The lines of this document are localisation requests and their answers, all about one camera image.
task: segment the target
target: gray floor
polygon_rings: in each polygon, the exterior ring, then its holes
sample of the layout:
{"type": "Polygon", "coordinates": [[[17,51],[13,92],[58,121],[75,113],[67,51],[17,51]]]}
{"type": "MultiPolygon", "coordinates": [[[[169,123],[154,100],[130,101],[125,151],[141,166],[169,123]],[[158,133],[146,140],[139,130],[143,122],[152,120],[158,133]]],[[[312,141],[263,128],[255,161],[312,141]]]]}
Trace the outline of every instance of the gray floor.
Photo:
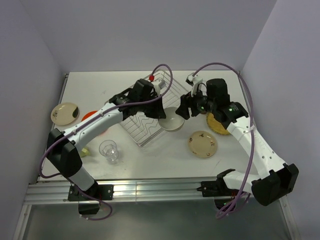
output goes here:
{"type": "Polygon", "coordinates": [[[288,240],[280,203],[254,199],[216,220],[213,200],[115,203],[103,221],[79,218],[77,204],[32,207],[24,240],[288,240]]]}

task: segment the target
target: wire rack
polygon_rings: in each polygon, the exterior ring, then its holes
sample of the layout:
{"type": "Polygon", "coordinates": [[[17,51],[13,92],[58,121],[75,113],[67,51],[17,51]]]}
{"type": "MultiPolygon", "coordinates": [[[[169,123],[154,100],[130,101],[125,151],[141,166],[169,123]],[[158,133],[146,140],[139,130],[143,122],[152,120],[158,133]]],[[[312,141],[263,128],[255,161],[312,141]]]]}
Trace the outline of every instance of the wire rack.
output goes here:
{"type": "MultiPolygon", "coordinates": [[[[163,70],[159,70],[154,75],[155,80],[164,80],[166,87],[169,85],[170,76],[163,70]]],[[[171,88],[162,98],[163,108],[178,107],[180,105],[180,97],[186,94],[188,91],[175,79],[173,79],[171,88]]],[[[139,146],[143,147],[154,137],[159,135],[164,129],[158,124],[157,119],[146,117],[143,112],[138,112],[134,116],[128,117],[122,121],[120,125],[130,135],[134,142],[139,146]]]]}

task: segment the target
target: white wall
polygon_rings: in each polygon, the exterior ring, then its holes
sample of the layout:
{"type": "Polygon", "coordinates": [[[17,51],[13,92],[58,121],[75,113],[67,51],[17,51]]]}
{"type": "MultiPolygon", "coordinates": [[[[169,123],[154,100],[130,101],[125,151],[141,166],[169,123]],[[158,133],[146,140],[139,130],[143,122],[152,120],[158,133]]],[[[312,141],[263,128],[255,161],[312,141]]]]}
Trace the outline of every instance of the white wall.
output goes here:
{"type": "Polygon", "coordinates": [[[68,71],[242,69],[276,0],[21,0],[68,71]]]}
{"type": "Polygon", "coordinates": [[[320,1],[278,0],[243,74],[255,119],[299,176],[289,194],[303,239],[320,239],[320,1]]]}
{"type": "Polygon", "coordinates": [[[18,0],[0,7],[0,232],[11,239],[46,146],[63,75],[18,0]]]}

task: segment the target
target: robotic arm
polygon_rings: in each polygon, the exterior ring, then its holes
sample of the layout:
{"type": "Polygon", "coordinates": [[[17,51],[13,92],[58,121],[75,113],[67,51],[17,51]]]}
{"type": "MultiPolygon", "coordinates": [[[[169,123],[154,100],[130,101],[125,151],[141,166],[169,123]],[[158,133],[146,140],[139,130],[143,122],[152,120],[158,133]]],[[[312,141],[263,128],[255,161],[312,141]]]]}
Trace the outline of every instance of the robotic arm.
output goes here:
{"type": "MultiPolygon", "coordinates": [[[[206,95],[199,90],[202,78],[197,75],[188,77],[187,83],[192,86],[191,92],[181,96],[180,107],[176,113],[188,120],[200,112],[212,113],[242,145],[247,154],[251,151],[251,131],[256,142],[253,164],[258,175],[250,174],[243,189],[252,193],[256,200],[267,206],[275,200],[290,193],[295,185],[298,169],[294,164],[287,165],[266,143],[256,128],[250,129],[250,117],[238,102],[231,102],[227,84],[223,79],[211,79],[206,82],[206,95]]],[[[166,118],[162,99],[140,105],[128,105],[115,109],[115,106],[145,102],[159,97],[160,90],[165,86],[161,80],[147,81],[139,79],[133,88],[113,96],[97,113],[85,121],[60,132],[54,129],[47,141],[49,148],[61,138],[68,136],[54,146],[47,158],[67,179],[76,184],[86,195],[97,198],[99,196],[98,183],[84,169],[78,151],[107,128],[120,123],[126,118],[143,112],[154,119],[166,118]]],[[[212,196],[225,196],[229,190],[239,190],[244,179],[244,173],[228,169],[217,176],[212,188],[212,196]]]]}

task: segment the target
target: white table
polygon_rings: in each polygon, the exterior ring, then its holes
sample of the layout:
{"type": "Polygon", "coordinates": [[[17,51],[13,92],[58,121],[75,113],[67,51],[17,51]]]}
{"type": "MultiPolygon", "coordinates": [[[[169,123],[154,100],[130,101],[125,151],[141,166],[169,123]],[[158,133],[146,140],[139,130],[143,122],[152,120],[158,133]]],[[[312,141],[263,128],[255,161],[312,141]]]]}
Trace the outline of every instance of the white table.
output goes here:
{"type": "MultiPolygon", "coordinates": [[[[192,72],[173,71],[173,77],[190,90],[191,87],[185,80],[192,72]]],[[[71,72],[61,102],[77,104],[79,116],[70,125],[55,127],[64,130],[76,125],[86,113],[98,110],[113,95],[150,73],[150,71],[71,72]]],[[[201,71],[199,74],[204,81],[214,78],[225,79],[231,100],[247,108],[238,78],[232,71],[209,70],[201,71]]],[[[83,165],[96,180],[213,177],[227,169],[244,172],[249,160],[248,155],[233,136],[221,136],[212,132],[207,126],[206,116],[202,114],[186,120],[180,131],[162,133],[144,147],[138,147],[119,124],[110,127],[87,146],[91,156],[82,158],[83,165]],[[212,133],[217,139],[217,152],[210,158],[198,158],[188,149],[187,139],[193,132],[199,130],[212,133]],[[99,145],[104,140],[113,140],[118,145],[119,158],[115,165],[109,164],[99,153],[99,145]]],[[[51,175],[56,172],[57,169],[46,159],[43,173],[51,175]]],[[[251,173],[257,174],[254,166],[251,173]]],[[[49,181],[62,179],[62,176],[56,176],[49,181]]]]}

